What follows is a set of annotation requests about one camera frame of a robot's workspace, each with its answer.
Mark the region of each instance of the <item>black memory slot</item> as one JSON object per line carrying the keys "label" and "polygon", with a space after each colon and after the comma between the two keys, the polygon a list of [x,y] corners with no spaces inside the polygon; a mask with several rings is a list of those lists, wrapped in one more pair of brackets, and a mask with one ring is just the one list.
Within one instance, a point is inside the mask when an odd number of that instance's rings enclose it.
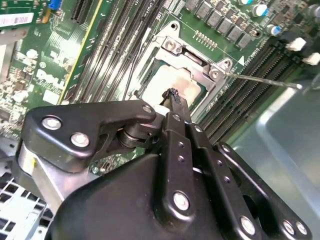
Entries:
{"label": "black memory slot", "polygon": [[[283,82],[298,68],[295,62],[277,42],[269,41],[242,74]],[[264,83],[235,79],[200,121],[210,142],[227,141],[276,89]]]}
{"label": "black memory slot", "polygon": [[[264,60],[268,58],[274,51],[274,46],[270,46],[266,44],[258,55],[254,58],[253,61],[242,71],[243,75],[252,76],[257,69],[264,63]],[[201,127],[206,130],[214,118],[219,114],[219,111],[224,109],[225,105],[231,101],[236,94],[246,85],[246,80],[235,79],[232,85],[226,90],[226,92],[219,98],[218,102],[208,111],[208,113],[204,116],[204,118],[200,121]]]}
{"label": "black memory slot", "polygon": [[[153,23],[154,21],[154,16],[157,16],[157,10],[159,9],[159,6],[162,6],[164,4],[164,0],[158,0],[155,2],[152,1],[146,1],[144,2],[144,4],[141,6],[141,9],[139,11],[139,14],[137,16],[137,21],[134,22],[134,25],[132,26],[132,30],[130,35],[133,36],[133,34],[136,32],[137,29],[139,29],[139,33],[136,37],[135,43],[133,45],[133,47],[131,48],[131,51],[129,52],[129,54],[125,57],[125,60],[122,64],[122,66],[120,67],[121,70],[125,70],[123,73],[121,72],[120,74],[117,75],[116,79],[112,82],[112,85],[108,91],[107,96],[105,97],[106,101],[109,101],[111,99],[111,97],[115,94],[116,89],[118,88],[121,80],[123,79],[123,77],[119,77],[119,76],[124,76],[126,70],[128,69],[128,67],[130,66],[130,63],[132,62],[132,59],[134,59],[134,55],[138,54],[139,48],[140,48],[140,44],[141,44],[141,40],[147,30],[147,27],[150,25],[150,23]],[[123,46],[126,46],[127,44],[129,44],[128,41],[123,43]],[[122,51],[118,54],[118,57],[120,57],[123,54],[123,51],[125,49],[125,47],[120,48],[122,49]],[[104,88],[101,88],[101,92],[98,93],[98,95],[96,96],[97,98],[101,97],[102,94],[102,90]]]}

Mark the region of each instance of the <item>black chip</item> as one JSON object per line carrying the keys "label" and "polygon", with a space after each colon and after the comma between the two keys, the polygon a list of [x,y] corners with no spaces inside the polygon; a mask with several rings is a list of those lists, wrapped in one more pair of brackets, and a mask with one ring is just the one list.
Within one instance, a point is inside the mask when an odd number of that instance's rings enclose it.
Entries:
{"label": "black chip", "polygon": [[223,1],[219,1],[218,4],[216,5],[215,9],[217,11],[221,11],[221,9],[225,6],[225,3]]}
{"label": "black chip", "polygon": [[249,24],[244,31],[245,31],[247,34],[249,34],[252,29],[254,29],[254,26],[252,26],[251,24]]}
{"label": "black chip", "polygon": [[284,8],[282,9],[282,13],[285,14],[290,10],[290,6],[289,5],[285,5]]}
{"label": "black chip", "polygon": [[240,16],[240,17],[236,20],[235,25],[237,25],[238,27],[240,27],[240,25],[241,25],[244,21],[245,21],[245,19],[244,19],[242,16]]}
{"label": "black chip", "polygon": [[304,16],[301,14],[301,13],[298,13],[293,21],[296,23],[296,24],[300,24],[302,22],[302,20],[304,19]]}
{"label": "black chip", "polygon": [[25,79],[26,79],[26,80],[28,80],[28,81],[31,81],[31,79],[32,79],[32,75],[27,74],[27,75],[25,76]]}
{"label": "black chip", "polygon": [[97,32],[101,32],[102,28],[105,25],[105,20],[106,20],[105,18],[102,18],[102,19],[99,20],[98,25],[96,26],[96,31]]}
{"label": "black chip", "polygon": [[5,110],[0,109],[0,119],[4,121],[9,121],[10,120],[10,112],[7,112]]}
{"label": "black chip", "polygon": [[90,54],[89,54],[89,53],[86,54],[86,55],[84,55],[83,60],[82,60],[82,62],[81,62],[81,65],[86,64],[86,63],[88,62],[89,57],[90,57]]}
{"label": "black chip", "polygon": [[229,9],[229,11],[226,13],[226,17],[228,18],[228,19],[231,19],[231,17],[232,17],[232,15],[235,13],[235,10],[233,10],[233,9]]}
{"label": "black chip", "polygon": [[280,25],[280,24],[282,24],[284,22],[284,20],[285,20],[284,14],[279,12],[273,18],[272,23],[274,23],[275,25]]}
{"label": "black chip", "polygon": [[318,28],[317,28],[317,27],[314,27],[314,28],[312,28],[312,29],[310,30],[309,35],[310,35],[310,37],[314,38],[315,36],[318,35],[318,32],[319,32]]}

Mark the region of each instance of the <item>electronic component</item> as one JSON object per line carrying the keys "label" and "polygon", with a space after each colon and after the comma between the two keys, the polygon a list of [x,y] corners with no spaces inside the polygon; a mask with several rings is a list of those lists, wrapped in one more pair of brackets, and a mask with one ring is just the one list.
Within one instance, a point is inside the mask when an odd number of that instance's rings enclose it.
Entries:
{"label": "electronic component", "polygon": [[215,6],[215,10],[220,12],[225,5],[226,4],[223,1],[219,1],[218,4]]}
{"label": "electronic component", "polygon": [[284,22],[285,16],[283,13],[279,12],[275,15],[275,17],[272,20],[272,23],[275,25],[280,25]]}
{"label": "electronic component", "polygon": [[231,26],[232,26],[232,22],[229,19],[225,18],[220,23],[219,27],[217,28],[217,31],[224,35],[228,32]]}
{"label": "electronic component", "polygon": [[308,14],[310,17],[320,18],[320,5],[313,4],[308,8]]}
{"label": "electronic component", "polygon": [[184,7],[188,9],[189,11],[193,11],[195,7],[197,6],[199,0],[188,0],[186,1]]}
{"label": "electronic component", "polygon": [[15,91],[22,91],[23,89],[25,89],[25,87],[26,87],[26,83],[25,82],[18,81],[14,85],[14,90]]}
{"label": "electronic component", "polygon": [[72,11],[71,20],[83,24],[89,13],[92,0],[77,0]]}
{"label": "electronic component", "polygon": [[253,0],[238,0],[239,5],[247,5],[252,2],[253,2]]}
{"label": "electronic component", "polygon": [[251,40],[252,38],[248,34],[244,34],[239,40],[239,42],[237,43],[237,45],[243,49],[248,45],[248,43],[251,42]]}
{"label": "electronic component", "polygon": [[229,11],[225,14],[225,17],[228,19],[231,19],[231,17],[233,16],[233,14],[235,14],[235,10],[233,10],[232,8],[229,9]]}
{"label": "electronic component", "polygon": [[235,25],[238,27],[241,26],[241,24],[245,21],[245,19],[242,16],[239,16],[238,19],[235,21]]}
{"label": "electronic component", "polygon": [[281,28],[279,26],[269,24],[268,26],[266,26],[266,32],[271,36],[277,36],[281,33]]}
{"label": "electronic component", "polygon": [[288,43],[285,47],[290,51],[299,52],[306,45],[306,43],[306,40],[304,40],[302,37],[298,37],[292,42]]}
{"label": "electronic component", "polygon": [[251,24],[249,24],[249,25],[245,28],[244,31],[245,31],[247,34],[250,34],[250,32],[252,31],[252,29],[254,29],[254,26],[251,25]]}
{"label": "electronic component", "polygon": [[214,11],[206,23],[211,27],[215,28],[220,22],[221,18],[222,18],[222,15],[219,12]]}
{"label": "electronic component", "polygon": [[11,116],[10,112],[0,109],[0,119],[2,121],[8,122],[10,120],[10,116]]}
{"label": "electronic component", "polygon": [[203,2],[203,4],[196,11],[195,15],[200,19],[204,19],[210,10],[211,10],[211,6],[208,3]]}
{"label": "electronic component", "polygon": [[290,6],[289,5],[285,5],[284,8],[281,10],[281,12],[283,14],[286,14],[289,10],[290,10]]}
{"label": "electronic component", "polygon": [[302,61],[306,64],[316,66],[320,63],[320,53],[314,52],[307,58],[302,59]]}
{"label": "electronic component", "polygon": [[301,13],[298,13],[293,21],[296,23],[296,24],[300,24],[302,22],[302,20],[304,19],[304,16],[301,14]]}
{"label": "electronic component", "polygon": [[310,37],[314,38],[315,36],[318,35],[318,32],[319,32],[319,29],[317,27],[313,27],[310,30],[309,35],[310,35]]}
{"label": "electronic component", "polygon": [[27,99],[28,96],[28,92],[26,90],[22,90],[17,91],[11,98],[17,103],[22,103],[24,100]]}
{"label": "electronic component", "polygon": [[239,39],[241,34],[242,30],[239,27],[234,26],[234,28],[227,35],[227,38],[231,40],[233,43],[235,43]]}
{"label": "electronic component", "polygon": [[58,10],[60,8],[62,0],[51,0],[48,7],[52,10]]}
{"label": "electronic component", "polygon": [[252,7],[252,15],[254,17],[263,17],[268,13],[268,6],[266,4],[256,4]]}

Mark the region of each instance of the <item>screw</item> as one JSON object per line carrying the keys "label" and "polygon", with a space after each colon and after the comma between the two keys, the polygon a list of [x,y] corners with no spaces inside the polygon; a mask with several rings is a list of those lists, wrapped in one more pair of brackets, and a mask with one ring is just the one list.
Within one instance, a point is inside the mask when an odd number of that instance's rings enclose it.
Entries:
{"label": "screw", "polygon": [[222,145],[223,150],[230,153],[230,149],[226,145]]}
{"label": "screw", "polygon": [[197,132],[199,132],[199,133],[202,132],[202,129],[201,129],[198,125],[195,125],[194,128],[195,128],[195,130],[196,130]]}
{"label": "screw", "polygon": [[254,224],[249,220],[249,218],[242,216],[240,218],[243,229],[250,235],[255,235],[256,229]]}
{"label": "screw", "polygon": [[290,233],[291,235],[295,234],[294,228],[291,226],[291,224],[288,221],[283,221],[283,226],[288,233]]}
{"label": "screw", "polygon": [[173,116],[172,116],[175,120],[177,120],[178,122],[180,122],[180,117],[177,115],[177,114],[174,114]]}
{"label": "screw", "polygon": [[92,171],[93,174],[97,174],[99,172],[99,168],[94,166],[93,168],[91,168],[91,171]]}
{"label": "screw", "polygon": [[173,194],[173,201],[177,208],[182,211],[185,211],[189,208],[189,200],[187,196],[179,191],[176,191]]}
{"label": "screw", "polygon": [[49,130],[58,130],[61,128],[61,122],[54,117],[46,117],[41,123],[46,129]]}
{"label": "screw", "polygon": [[146,111],[147,113],[152,113],[152,110],[151,110],[151,108],[150,108],[148,105],[144,105],[142,108],[143,108],[143,110]]}
{"label": "screw", "polygon": [[305,228],[305,226],[302,225],[301,222],[296,222],[296,227],[299,229],[299,231],[303,234],[303,235],[307,235],[308,232],[307,232],[307,229]]}
{"label": "screw", "polygon": [[219,77],[219,72],[214,68],[209,72],[209,75],[211,78],[216,79],[217,77]]}
{"label": "screw", "polygon": [[71,142],[80,148],[85,148],[89,145],[89,137],[81,132],[75,133],[71,136]]}

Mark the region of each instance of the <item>pcie slot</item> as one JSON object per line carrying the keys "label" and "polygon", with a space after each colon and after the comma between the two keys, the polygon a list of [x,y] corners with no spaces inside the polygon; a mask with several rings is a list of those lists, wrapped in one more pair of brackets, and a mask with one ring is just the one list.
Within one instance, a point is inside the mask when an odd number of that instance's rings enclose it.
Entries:
{"label": "pcie slot", "polygon": [[[296,65],[290,65],[290,61],[285,59],[283,62],[280,62],[270,74],[266,75],[266,78],[278,79],[278,81],[283,82],[296,68]],[[231,114],[218,131],[211,135],[210,143],[215,144],[221,139],[227,140],[227,136],[231,136],[276,89],[277,87],[275,86],[257,83],[257,88],[251,93],[250,97],[243,101],[242,104],[238,106],[237,111]]]}
{"label": "pcie slot", "polygon": [[[264,64],[265,59],[267,59],[273,52],[276,50],[274,46],[265,47],[262,49],[258,55],[242,72],[244,75],[252,76],[258,69]],[[203,117],[202,121],[200,121],[200,125],[206,130],[214,118],[213,114],[218,115],[221,112],[225,105],[231,101],[236,94],[246,85],[248,81],[242,79],[235,79],[232,85],[228,88],[228,90],[220,97],[218,102],[208,111],[208,113]]]}
{"label": "pcie slot", "polygon": [[[274,54],[269,54],[264,64],[260,64],[256,69],[252,69],[251,76],[264,78],[270,69],[278,62],[278,60],[283,57],[279,55],[277,52]],[[213,119],[211,124],[207,129],[206,132],[208,133],[208,137],[210,138],[218,128],[225,122],[225,120],[237,109],[237,107],[247,98],[247,96],[255,89],[258,84],[254,81],[245,81],[244,85],[242,84],[241,89],[236,89],[235,93],[233,94],[234,98],[232,101],[229,100],[227,104],[224,105],[223,108],[220,108],[218,113],[216,114],[216,119]]]}
{"label": "pcie slot", "polygon": [[79,24],[83,24],[87,18],[92,3],[92,0],[77,0],[72,11],[71,20],[74,20]]}
{"label": "pcie slot", "polygon": [[[288,69],[281,75],[281,78],[284,80],[287,77],[289,77],[295,70],[297,69],[297,66],[291,65],[288,66]],[[220,132],[217,132],[215,134],[210,142],[211,144],[215,144],[219,141],[227,141],[238,129],[242,126],[242,124],[245,123],[245,121],[252,115],[255,114],[255,112],[258,110],[258,108],[263,104],[275,91],[277,90],[276,86],[268,86],[267,90],[263,95],[259,95],[253,103],[250,104],[245,110],[241,116],[236,117],[234,119],[231,119],[231,123],[226,126],[225,128],[222,128]]]}

